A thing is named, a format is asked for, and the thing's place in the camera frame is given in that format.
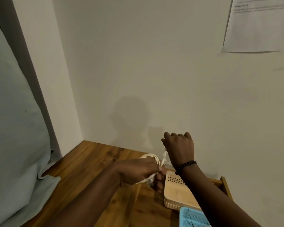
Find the person's left forearm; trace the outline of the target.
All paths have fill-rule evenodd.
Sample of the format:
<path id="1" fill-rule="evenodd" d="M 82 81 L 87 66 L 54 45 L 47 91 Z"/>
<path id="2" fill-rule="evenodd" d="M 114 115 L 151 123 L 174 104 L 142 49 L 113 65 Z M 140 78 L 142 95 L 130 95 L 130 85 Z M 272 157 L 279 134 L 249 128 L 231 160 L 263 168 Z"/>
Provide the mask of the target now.
<path id="1" fill-rule="evenodd" d="M 110 164 L 45 227 L 93 227 L 121 183 L 120 164 Z"/>

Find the wooden tray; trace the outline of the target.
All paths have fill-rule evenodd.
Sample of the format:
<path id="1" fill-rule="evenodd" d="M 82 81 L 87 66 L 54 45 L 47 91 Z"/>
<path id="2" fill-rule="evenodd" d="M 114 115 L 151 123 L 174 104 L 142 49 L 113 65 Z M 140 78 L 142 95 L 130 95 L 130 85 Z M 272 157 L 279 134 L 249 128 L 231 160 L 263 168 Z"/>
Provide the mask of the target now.
<path id="1" fill-rule="evenodd" d="M 210 177 L 207 177 L 219 190 L 221 190 L 224 194 L 226 194 L 232 201 L 232 195 L 230 192 L 230 189 L 228 187 L 227 181 L 225 177 L 221 176 L 220 179 L 213 179 Z"/>

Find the person's right hand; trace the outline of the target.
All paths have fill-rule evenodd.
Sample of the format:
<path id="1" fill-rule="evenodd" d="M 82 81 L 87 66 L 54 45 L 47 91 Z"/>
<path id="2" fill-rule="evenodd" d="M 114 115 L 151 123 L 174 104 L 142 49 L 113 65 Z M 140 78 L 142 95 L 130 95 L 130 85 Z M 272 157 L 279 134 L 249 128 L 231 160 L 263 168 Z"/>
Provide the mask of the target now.
<path id="1" fill-rule="evenodd" d="M 194 143 L 189 132 L 184 135 L 165 132 L 163 136 L 167 142 L 167 153 L 171 164 L 177 173 L 189 165 L 196 164 Z"/>

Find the person's left hand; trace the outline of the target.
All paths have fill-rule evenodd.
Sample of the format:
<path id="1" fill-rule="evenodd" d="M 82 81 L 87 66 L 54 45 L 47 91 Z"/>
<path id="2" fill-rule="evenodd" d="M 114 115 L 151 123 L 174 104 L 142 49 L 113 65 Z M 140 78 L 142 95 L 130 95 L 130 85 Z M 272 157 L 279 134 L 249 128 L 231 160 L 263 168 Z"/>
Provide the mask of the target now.
<path id="1" fill-rule="evenodd" d="M 116 171 L 120 187 L 128 187 L 140 183 L 152 176 L 152 157 L 129 159 L 114 162 L 113 169 Z M 149 186 L 156 192 L 162 192 L 166 175 L 156 174 Z"/>

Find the light grey curtain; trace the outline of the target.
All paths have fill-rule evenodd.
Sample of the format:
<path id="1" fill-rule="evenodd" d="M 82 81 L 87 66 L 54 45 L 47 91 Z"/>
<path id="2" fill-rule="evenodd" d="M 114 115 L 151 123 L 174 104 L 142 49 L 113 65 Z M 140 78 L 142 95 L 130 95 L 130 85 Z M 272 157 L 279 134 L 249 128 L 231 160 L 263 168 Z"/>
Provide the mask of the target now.
<path id="1" fill-rule="evenodd" d="M 0 0 L 0 227 L 20 227 L 44 207 L 60 177 L 50 166 L 50 135 L 21 64 L 24 39 L 11 0 Z"/>

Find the person's right forearm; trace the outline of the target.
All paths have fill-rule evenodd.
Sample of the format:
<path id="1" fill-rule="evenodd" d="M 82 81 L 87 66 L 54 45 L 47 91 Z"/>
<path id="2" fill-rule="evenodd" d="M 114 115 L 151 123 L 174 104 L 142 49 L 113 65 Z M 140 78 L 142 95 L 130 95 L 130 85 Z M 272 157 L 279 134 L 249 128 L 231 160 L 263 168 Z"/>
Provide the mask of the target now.
<path id="1" fill-rule="evenodd" d="M 197 164 L 176 170 L 212 227 L 261 227 L 216 187 Z"/>

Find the blue woven cloth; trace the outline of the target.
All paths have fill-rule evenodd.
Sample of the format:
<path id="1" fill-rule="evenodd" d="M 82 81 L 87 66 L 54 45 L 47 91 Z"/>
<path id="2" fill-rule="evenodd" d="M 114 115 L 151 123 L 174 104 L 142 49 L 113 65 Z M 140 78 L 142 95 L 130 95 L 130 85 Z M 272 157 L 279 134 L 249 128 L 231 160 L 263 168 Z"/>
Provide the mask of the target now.
<path id="1" fill-rule="evenodd" d="M 202 211 L 181 207 L 179 227 L 212 227 Z"/>

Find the beige perforated plastic basket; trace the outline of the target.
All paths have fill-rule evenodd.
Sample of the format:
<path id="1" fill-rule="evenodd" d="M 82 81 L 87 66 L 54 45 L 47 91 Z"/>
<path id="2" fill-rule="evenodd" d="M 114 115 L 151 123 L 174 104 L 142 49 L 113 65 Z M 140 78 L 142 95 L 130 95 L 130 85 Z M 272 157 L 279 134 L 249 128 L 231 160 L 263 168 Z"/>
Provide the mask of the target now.
<path id="1" fill-rule="evenodd" d="M 179 211 L 181 207 L 201 211 L 195 197 L 174 171 L 167 171 L 164 185 L 164 206 Z"/>

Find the white printed paper sheet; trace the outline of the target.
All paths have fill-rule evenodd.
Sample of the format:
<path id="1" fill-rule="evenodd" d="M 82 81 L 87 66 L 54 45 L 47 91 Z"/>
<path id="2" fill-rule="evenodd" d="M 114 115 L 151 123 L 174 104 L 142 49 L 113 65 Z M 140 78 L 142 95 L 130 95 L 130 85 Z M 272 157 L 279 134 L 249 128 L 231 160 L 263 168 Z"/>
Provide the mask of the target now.
<path id="1" fill-rule="evenodd" d="M 223 53 L 280 51 L 284 41 L 284 0 L 232 0 Z"/>

